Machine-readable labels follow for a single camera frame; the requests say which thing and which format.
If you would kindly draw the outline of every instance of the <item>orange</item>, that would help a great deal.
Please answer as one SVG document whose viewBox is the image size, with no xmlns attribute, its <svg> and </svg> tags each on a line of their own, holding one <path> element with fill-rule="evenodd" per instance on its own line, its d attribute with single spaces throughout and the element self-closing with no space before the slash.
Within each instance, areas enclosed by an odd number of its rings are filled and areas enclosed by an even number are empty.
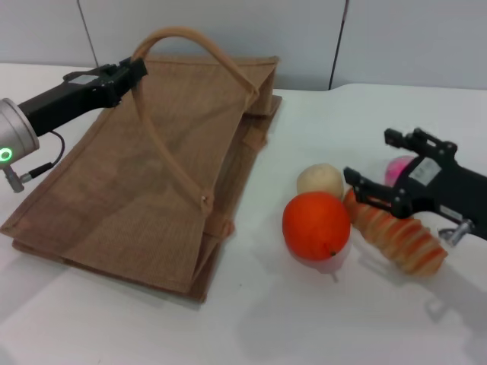
<svg viewBox="0 0 487 365">
<path fill-rule="evenodd" d="M 329 259 L 350 236 L 350 218 L 343 203 L 326 192 L 305 192 L 293 198 L 282 215 L 289 249 L 312 261 Z"/>
</svg>

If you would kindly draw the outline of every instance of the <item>white table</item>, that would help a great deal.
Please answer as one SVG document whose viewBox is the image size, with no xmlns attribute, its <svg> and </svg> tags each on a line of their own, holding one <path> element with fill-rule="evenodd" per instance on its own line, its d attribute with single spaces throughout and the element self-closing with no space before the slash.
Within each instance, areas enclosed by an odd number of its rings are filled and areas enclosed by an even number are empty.
<svg viewBox="0 0 487 365">
<path fill-rule="evenodd" d="M 76 69 L 0 65 L 0 97 L 20 103 Z M 276 93 L 284 103 L 205 304 L 20 254 L 0 236 L 0 364 L 487 363 L 486 242 L 468 236 L 437 277 L 414 282 L 353 233 L 333 278 L 295 261 L 280 225 L 305 167 L 364 171 L 400 155 L 383 142 L 387 127 L 455 141 L 459 162 L 487 173 L 487 92 L 354 84 Z M 69 148 L 98 113 L 59 129 Z M 40 143 L 19 173 L 56 156 L 56 138 Z M 15 195 L 0 179 L 0 221 L 40 180 Z"/>
</svg>

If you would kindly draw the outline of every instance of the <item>brown rope handle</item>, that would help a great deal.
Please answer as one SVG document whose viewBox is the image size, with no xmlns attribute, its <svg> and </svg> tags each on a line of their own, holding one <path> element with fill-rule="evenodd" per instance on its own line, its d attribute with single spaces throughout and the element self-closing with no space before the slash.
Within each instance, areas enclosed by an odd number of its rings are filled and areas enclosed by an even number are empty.
<svg viewBox="0 0 487 365">
<path fill-rule="evenodd" d="M 247 91 L 246 108 L 259 96 L 259 90 L 252 84 L 244 73 L 238 68 L 234 61 L 223 51 L 218 48 L 209 38 L 202 35 L 200 32 L 187 27 L 168 27 L 160 30 L 156 30 L 149 35 L 145 40 L 140 43 L 135 50 L 132 61 L 136 59 L 145 59 L 152 46 L 160 40 L 168 37 L 182 37 L 192 40 L 198 43 L 204 49 L 206 49 L 217 61 L 234 77 L 234 79 Z M 205 214 L 209 214 L 213 209 L 213 201 L 215 197 L 212 189 L 204 189 L 200 187 L 178 164 L 174 159 L 172 153 L 167 149 L 166 145 L 159 138 L 158 132 L 154 127 L 154 123 L 151 121 L 151 117 L 148 114 L 147 107 L 145 106 L 145 98 L 143 94 L 143 80 L 138 83 L 136 87 L 132 89 L 132 95 L 135 101 L 135 108 L 137 109 L 138 117 L 142 121 L 147 133 L 154 142 L 159 155 L 166 163 L 167 168 L 177 179 L 179 184 L 186 190 L 189 196 L 200 205 L 202 211 Z"/>
</svg>

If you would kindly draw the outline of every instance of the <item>cable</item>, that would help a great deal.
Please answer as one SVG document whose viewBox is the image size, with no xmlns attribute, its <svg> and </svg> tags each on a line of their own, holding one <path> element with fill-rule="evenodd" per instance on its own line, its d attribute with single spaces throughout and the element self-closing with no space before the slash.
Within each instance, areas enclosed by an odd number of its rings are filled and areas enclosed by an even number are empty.
<svg viewBox="0 0 487 365">
<path fill-rule="evenodd" d="M 64 151 L 66 149 L 66 143 L 64 141 L 64 138 L 58 132 L 51 131 L 51 133 L 54 134 L 57 138 L 59 138 L 59 140 L 61 141 L 61 151 L 59 152 L 58 157 L 54 160 L 54 162 L 45 163 L 44 165 L 36 167 L 35 169 L 29 171 L 28 173 L 22 175 L 21 181 L 23 183 L 31 181 L 32 179 L 35 179 L 36 177 L 45 173 L 46 171 L 51 170 L 61 160 L 62 155 L 64 154 Z"/>
</svg>

